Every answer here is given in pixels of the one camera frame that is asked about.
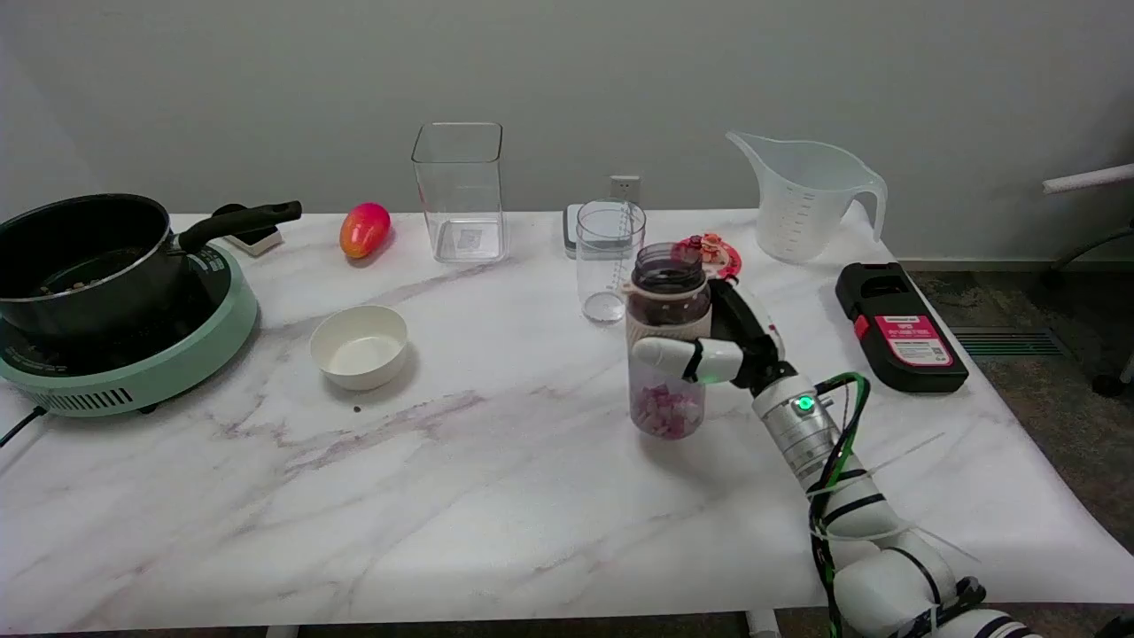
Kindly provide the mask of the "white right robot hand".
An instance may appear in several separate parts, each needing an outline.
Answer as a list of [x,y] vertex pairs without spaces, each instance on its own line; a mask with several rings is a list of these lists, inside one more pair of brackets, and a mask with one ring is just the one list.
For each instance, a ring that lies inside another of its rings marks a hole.
[[710,337],[642,338],[629,347],[629,358],[688,383],[729,383],[752,395],[798,375],[770,316],[737,279],[710,279],[706,287]]

